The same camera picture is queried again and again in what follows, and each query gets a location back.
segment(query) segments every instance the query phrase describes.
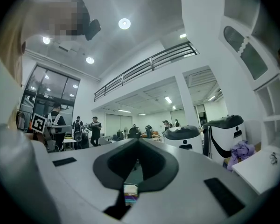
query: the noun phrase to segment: ceiling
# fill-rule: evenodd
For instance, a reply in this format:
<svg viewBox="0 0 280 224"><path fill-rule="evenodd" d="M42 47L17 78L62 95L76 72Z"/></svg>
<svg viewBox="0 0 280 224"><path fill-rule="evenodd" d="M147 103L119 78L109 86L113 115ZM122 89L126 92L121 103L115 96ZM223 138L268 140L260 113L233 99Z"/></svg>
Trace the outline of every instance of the ceiling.
<svg viewBox="0 0 280 224"><path fill-rule="evenodd" d="M159 40L183 27L181 0L83 1L91 20L98 19L102 27L91 41L79 36L74 42L52 40L49 45L45 45L41 36L33 36L27 41L27 49L99 77L120 58L130 56L148 42ZM129 29L119 28L121 18L131 21ZM163 43L167 44L168 39L165 38ZM94 64L85 61L88 56L95 60Z"/></svg>
<svg viewBox="0 0 280 224"><path fill-rule="evenodd" d="M215 101L222 96L220 88L211 69L207 66L199 72L184 74L193 105L200 105L215 96ZM168 103L165 97L169 97L172 103ZM119 109L130 111L133 114L153 114L163 111L183 109L182 98L175 77L171 77L153 85L140 89L117 101L112 101L100 109L105 111L118 111Z"/></svg>

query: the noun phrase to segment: chair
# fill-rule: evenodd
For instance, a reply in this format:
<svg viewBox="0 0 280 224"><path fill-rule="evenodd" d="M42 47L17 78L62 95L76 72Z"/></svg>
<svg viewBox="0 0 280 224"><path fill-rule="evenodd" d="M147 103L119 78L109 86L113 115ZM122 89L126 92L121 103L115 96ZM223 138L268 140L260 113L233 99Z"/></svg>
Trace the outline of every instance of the chair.
<svg viewBox="0 0 280 224"><path fill-rule="evenodd" d="M100 138L98 139L98 144L99 144L99 145L110 144L110 143L111 143L110 141L108 141L108 140L106 140L106 139L104 139L104 138L102 138L102 137L100 137Z"/></svg>

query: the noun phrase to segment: metal railing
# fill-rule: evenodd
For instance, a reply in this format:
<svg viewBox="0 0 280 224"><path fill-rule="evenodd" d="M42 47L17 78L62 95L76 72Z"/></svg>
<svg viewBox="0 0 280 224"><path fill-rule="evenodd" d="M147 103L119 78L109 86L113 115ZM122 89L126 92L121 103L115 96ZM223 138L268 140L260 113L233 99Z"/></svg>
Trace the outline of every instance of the metal railing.
<svg viewBox="0 0 280 224"><path fill-rule="evenodd" d="M154 71L157 67L169 64L178 58L186 58L191 55L197 55L197 51L191 46L190 42L184 42L163 50L127 69L125 72L115 77L112 81L95 92L94 102L144 73Z"/></svg>

